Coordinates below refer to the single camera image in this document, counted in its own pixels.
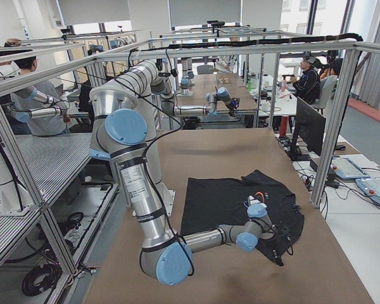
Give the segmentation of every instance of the man in black jacket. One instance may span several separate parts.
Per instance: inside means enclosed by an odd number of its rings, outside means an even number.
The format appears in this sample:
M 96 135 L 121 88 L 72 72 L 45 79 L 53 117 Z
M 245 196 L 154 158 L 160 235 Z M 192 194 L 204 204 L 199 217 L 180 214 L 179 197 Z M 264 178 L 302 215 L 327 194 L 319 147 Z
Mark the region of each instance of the man in black jacket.
M 296 95 L 303 99 L 309 105 L 312 105 L 319 98 L 320 79 L 318 73 L 314 70 L 315 57 L 303 57 L 300 67 L 303 70 L 303 75 L 297 80 L 296 77 L 291 77 L 290 81 L 296 89 Z

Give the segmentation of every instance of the white chair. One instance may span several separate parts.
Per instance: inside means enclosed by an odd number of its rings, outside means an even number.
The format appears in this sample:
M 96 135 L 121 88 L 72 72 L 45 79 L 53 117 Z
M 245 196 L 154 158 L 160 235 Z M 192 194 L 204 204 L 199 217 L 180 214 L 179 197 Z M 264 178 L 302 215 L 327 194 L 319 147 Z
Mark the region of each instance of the white chair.
M 333 90 L 336 82 L 338 81 L 338 76 L 331 75 L 321 80 L 319 99 L 315 100 L 311 106 L 318 112 L 321 110 L 321 114 L 324 114 L 324 109 L 327 106 L 328 101 L 333 95 Z
M 213 65 L 199 65 L 197 66 L 197 74 L 203 75 L 203 74 L 213 74 Z

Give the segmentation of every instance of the brown tabletop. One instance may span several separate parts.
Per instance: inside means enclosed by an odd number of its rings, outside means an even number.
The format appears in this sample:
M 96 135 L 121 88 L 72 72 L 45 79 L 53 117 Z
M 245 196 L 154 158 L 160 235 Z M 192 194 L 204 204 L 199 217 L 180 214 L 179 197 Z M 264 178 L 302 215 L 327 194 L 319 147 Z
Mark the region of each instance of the brown tabletop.
M 256 109 L 256 103 L 251 97 L 251 94 L 243 85 L 243 81 L 237 74 L 208 74 L 208 75 L 196 75 L 194 76 L 195 85 L 190 88 L 193 92 L 192 96 L 180 96 L 178 95 L 178 105 L 205 105 L 205 95 L 209 92 L 215 92 L 215 88 L 226 87 L 232 98 L 239 98 L 239 111 L 254 110 Z M 228 112 L 227 107 L 222 101 L 218 102 L 218 112 Z
M 87 304 L 373 303 L 325 220 L 311 207 L 307 190 L 271 130 L 185 130 L 161 139 L 159 150 L 164 183 L 176 190 L 173 227 L 181 224 L 188 177 L 239 179 L 259 169 L 285 184 L 301 206 L 305 223 L 294 256 L 283 255 L 285 266 L 278 267 L 258 251 L 220 246 L 194 254 L 194 276 L 164 286 L 141 272 L 143 236 L 127 212 Z

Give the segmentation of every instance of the red carpet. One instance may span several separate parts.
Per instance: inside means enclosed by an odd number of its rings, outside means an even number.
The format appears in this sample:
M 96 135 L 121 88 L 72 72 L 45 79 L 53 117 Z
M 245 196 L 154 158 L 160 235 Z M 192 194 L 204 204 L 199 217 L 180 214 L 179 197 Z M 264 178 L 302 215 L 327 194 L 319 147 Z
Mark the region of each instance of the red carpet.
M 364 115 L 367 115 L 370 118 L 373 118 L 380 123 L 380 111 L 378 109 L 372 108 L 367 103 L 350 98 L 348 106 L 359 111 L 360 113 L 363 113 Z

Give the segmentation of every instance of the black jacket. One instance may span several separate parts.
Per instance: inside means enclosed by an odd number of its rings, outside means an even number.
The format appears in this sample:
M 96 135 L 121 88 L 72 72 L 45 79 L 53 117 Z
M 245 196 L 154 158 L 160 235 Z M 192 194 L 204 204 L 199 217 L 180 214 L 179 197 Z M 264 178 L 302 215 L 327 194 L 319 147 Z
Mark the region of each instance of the black jacket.
M 308 104 L 313 104 L 316 99 L 319 98 L 320 91 L 320 79 L 318 73 L 310 68 L 307 71 L 303 71 L 299 81 L 293 84 L 296 89 L 296 95 Z

